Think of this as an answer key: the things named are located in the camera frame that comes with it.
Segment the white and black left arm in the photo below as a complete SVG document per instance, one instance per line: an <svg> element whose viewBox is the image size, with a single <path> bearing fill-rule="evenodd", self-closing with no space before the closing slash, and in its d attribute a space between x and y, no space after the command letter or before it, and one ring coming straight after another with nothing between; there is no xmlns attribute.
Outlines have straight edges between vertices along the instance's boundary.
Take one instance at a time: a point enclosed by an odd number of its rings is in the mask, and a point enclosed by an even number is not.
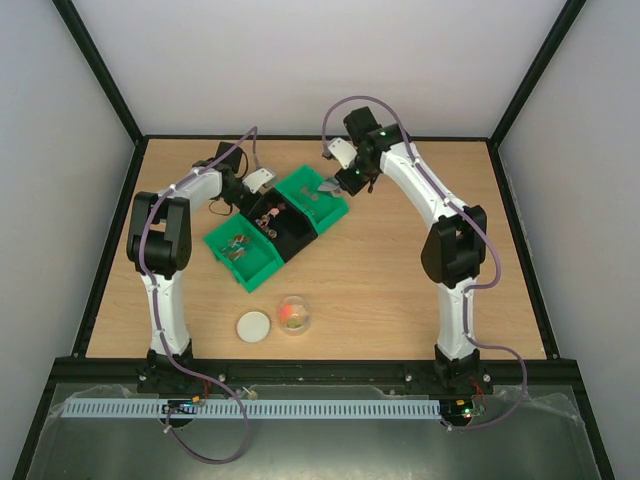
<svg viewBox="0 0 640 480"><path fill-rule="evenodd" d="M192 252L192 213L213 200L240 210L252 207L261 197L260 190L276 179L271 169L260 165L238 177L229 159L242 156L239 146L228 144L216 156L193 164L184 178L169 187L140 191L133 198L126 253L148 297L151 359L182 364L192 357L183 299L183 271Z"/></svg>

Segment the silver metal scoop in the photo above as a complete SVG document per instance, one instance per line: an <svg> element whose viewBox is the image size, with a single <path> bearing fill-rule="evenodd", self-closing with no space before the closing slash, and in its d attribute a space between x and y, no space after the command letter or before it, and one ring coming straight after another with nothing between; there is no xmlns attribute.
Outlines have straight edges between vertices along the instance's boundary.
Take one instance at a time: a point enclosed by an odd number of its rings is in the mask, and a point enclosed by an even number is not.
<svg viewBox="0 0 640 480"><path fill-rule="evenodd" d="M317 191L320 193L340 196L342 194L341 186L337 179L334 177L329 177L325 179L318 187Z"/></svg>

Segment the black bin with lollipops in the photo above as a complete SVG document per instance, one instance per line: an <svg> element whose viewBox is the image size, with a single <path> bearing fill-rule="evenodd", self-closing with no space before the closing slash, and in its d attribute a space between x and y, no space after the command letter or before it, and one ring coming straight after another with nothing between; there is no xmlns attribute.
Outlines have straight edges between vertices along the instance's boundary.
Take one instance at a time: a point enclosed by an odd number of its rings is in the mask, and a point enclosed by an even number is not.
<svg viewBox="0 0 640 480"><path fill-rule="evenodd" d="M248 194L239 204L241 215L288 263L312 243L318 233L309 217L277 189Z"/></svg>

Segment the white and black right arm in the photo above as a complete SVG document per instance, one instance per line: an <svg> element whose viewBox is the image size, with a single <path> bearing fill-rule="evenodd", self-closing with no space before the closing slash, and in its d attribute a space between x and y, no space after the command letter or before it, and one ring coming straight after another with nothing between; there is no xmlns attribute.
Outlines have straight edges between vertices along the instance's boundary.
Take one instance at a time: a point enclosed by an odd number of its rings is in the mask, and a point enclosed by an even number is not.
<svg viewBox="0 0 640 480"><path fill-rule="evenodd" d="M351 196L372 190L379 176L389 177L419 212L428 235L421 263L438 287L440 331L435 345L436 379L445 390L460 390L479 361L473 337L473 296L486 258L487 215L454 195L420 156L406 131L379 124L368 107L349 113L343 124L348 142L328 143L325 155L338 161L338 188Z"/></svg>

